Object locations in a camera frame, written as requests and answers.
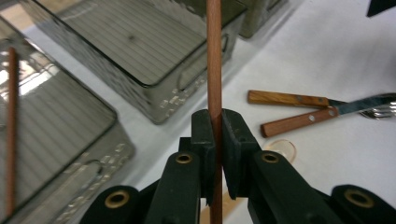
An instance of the fork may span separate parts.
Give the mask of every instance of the fork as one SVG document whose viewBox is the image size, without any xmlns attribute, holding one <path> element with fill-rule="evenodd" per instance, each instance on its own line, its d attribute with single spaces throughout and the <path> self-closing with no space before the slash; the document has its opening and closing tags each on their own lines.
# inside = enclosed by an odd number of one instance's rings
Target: fork
<svg viewBox="0 0 396 224">
<path fill-rule="evenodd" d="M 322 96 L 297 95 L 273 91 L 248 91 L 247 101 L 252 104 L 263 105 L 297 105 L 315 107 L 328 107 L 346 103 Z M 396 116 L 396 102 L 390 105 L 381 105 L 374 109 L 362 111 L 360 114 L 367 119 L 389 119 Z"/>
<path fill-rule="evenodd" d="M 363 111 L 361 114 L 368 119 L 390 119 L 396 117 L 396 102 Z"/>
</svg>

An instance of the wooden knife handle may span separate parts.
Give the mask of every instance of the wooden knife handle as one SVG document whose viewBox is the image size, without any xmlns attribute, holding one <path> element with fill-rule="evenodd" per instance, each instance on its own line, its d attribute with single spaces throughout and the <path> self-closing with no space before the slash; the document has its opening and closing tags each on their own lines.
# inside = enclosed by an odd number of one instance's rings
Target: wooden knife handle
<svg viewBox="0 0 396 224">
<path fill-rule="evenodd" d="M 279 119 L 261 126 L 262 136 L 271 137 L 280 133 L 286 133 L 311 124 L 333 119 L 338 116 L 338 111 L 334 107 L 329 107 L 312 113 L 298 115 L 287 119 Z"/>
<path fill-rule="evenodd" d="M 273 91 L 248 91 L 247 101 L 251 104 L 263 105 L 329 106 L 329 100 L 326 97 Z"/>
</svg>

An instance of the clamp jaw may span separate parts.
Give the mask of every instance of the clamp jaw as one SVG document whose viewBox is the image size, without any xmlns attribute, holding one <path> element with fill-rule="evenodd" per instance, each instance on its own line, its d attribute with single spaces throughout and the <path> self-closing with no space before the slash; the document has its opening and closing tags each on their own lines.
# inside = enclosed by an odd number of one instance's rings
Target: clamp jaw
<svg viewBox="0 0 396 224">
<path fill-rule="evenodd" d="M 222 111 L 222 164 L 231 198 L 248 198 L 253 223 L 396 223 L 396 210 L 372 192 L 313 188 L 280 154 L 262 151 L 238 113 Z M 191 137 L 182 137 L 161 179 L 140 192 L 116 186 L 102 192 L 81 224 L 199 223 L 200 199 L 213 200 L 216 145 L 207 110 L 191 117 Z"/>
</svg>

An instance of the metal ring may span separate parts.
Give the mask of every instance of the metal ring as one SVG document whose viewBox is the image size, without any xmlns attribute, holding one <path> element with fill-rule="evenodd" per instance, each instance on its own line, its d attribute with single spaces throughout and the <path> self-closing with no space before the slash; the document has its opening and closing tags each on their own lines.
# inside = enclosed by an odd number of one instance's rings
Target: metal ring
<svg viewBox="0 0 396 224">
<path fill-rule="evenodd" d="M 279 157 L 274 153 L 265 152 L 262 153 L 262 160 L 269 163 L 277 163 L 279 162 Z"/>
<path fill-rule="evenodd" d="M 190 154 L 183 153 L 176 157 L 176 161 L 180 164 L 186 164 L 192 161 L 192 156 Z"/>
<path fill-rule="evenodd" d="M 108 208 L 119 208 L 129 201 L 129 193 L 123 189 L 112 192 L 105 200 L 105 206 Z"/>
<path fill-rule="evenodd" d="M 353 203 L 359 207 L 371 208 L 374 206 L 373 199 L 358 189 L 347 189 L 344 193 L 344 196 L 350 203 Z"/>
</svg>

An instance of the white tablecloth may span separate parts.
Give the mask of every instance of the white tablecloth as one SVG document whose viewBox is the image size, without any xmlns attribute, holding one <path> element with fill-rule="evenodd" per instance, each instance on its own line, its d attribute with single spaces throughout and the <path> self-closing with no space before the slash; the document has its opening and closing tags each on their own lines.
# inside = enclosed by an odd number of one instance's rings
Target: white tablecloth
<svg viewBox="0 0 396 224">
<path fill-rule="evenodd" d="M 336 185 L 358 185 L 396 207 L 396 119 L 351 114 L 264 139 L 260 124 L 312 109 L 247 103 L 248 90 L 343 101 L 396 91 L 396 8 L 369 19 L 368 2 L 290 0 L 253 38 L 238 39 L 223 66 L 222 100 L 244 117 L 261 146 L 291 141 L 297 149 L 293 166 L 313 188 L 329 194 Z M 142 189 L 158 179 L 178 138 L 191 136 L 191 113 L 206 108 L 205 88 L 165 124 L 154 125 L 36 28 L 25 33 L 118 110 L 136 154 L 122 170 L 127 178 L 113 184 Z M 246 203 L 225 223 L 250 223 Z"/>
</svg>

